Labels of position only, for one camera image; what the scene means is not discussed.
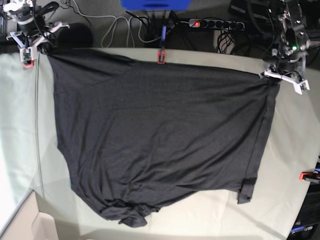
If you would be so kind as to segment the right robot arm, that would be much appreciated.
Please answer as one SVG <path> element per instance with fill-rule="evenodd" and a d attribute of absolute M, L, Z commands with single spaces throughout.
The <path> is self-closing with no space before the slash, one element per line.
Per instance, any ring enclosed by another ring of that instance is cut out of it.
<path fill-rule="evenodd" d="M 16 44 L 20 61 L 25 68 L 34 66 L 38 52 L 45 46 L 55 46 L 55 33 L 63 28 L 70 28 L 68 23 L 61 21 L 46 22 L 45 15 L 54 13 L 60 5 L 51 1 L 44 7 L 37 5 L 35 0 L 11 0 L 2 6 L 2 12 L 9 20 L 17 24 L 18 30 L 9 32 L 5 39 Z"/>

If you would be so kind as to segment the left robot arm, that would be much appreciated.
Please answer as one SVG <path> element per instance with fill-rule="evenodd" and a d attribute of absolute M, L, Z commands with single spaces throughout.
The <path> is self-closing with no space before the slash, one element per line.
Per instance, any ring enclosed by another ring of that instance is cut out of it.
<path fill-rule="evenodd" d="M 302 95 L 310 90 L 306 58 L 311 41 L 303 24 L 300 4 L 297 0 L 270 0 L 268 11 L 275 21 L 274 42 L 271 58 L 264 60 L 264 71 L 259 76 L 288 82 Z"/>

